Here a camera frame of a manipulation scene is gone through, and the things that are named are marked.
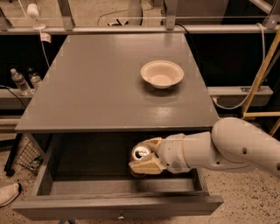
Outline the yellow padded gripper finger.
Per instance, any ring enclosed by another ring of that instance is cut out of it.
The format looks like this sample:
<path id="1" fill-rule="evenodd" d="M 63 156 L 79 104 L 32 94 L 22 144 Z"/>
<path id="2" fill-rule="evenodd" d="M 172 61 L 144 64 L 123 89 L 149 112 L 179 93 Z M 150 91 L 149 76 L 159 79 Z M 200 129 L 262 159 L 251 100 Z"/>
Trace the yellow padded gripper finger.
<path id="1" fill-rule="evenodd" d="M 151 152 L 157 153 L 163 139 L 161 137 L 151 138 L 139 143 L 140 145 L 147 146 Z"/>
<path id="2" fill-rule="evenodd" d="M 151 175 L 160 174 L 166 169 L 166 166 L 155 153 L 151 153 L 140 160 L 129 162 L 129 167 L 134 173 Z"/>

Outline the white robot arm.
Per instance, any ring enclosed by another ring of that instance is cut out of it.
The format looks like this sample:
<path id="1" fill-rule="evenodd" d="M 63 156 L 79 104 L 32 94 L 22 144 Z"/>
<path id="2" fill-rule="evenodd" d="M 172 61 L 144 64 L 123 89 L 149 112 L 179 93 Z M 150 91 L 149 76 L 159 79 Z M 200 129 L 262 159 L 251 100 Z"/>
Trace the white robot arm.
<path id="1" fill-rule="evenodd" d="M 244 120 L 227 117 L 210 131 L 175 134 L 138 143 L 131 152 L 135 174 L 173 174 L 205 168 L 220 172 L 250 172 L 258 168 L 280 178 L 280 142 Z"/>

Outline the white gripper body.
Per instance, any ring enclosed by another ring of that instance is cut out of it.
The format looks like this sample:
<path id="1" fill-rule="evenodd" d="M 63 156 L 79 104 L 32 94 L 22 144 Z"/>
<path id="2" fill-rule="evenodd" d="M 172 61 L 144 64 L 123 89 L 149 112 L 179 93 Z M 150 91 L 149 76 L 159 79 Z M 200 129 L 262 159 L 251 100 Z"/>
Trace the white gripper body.
<path id="1" fill-rule="evenodd" d="M 159 146 L 157 156 L 173 174 L 189 172 L 191 168 L 184 158 L 184 134 L 171 135 L 165 138 Z"/>

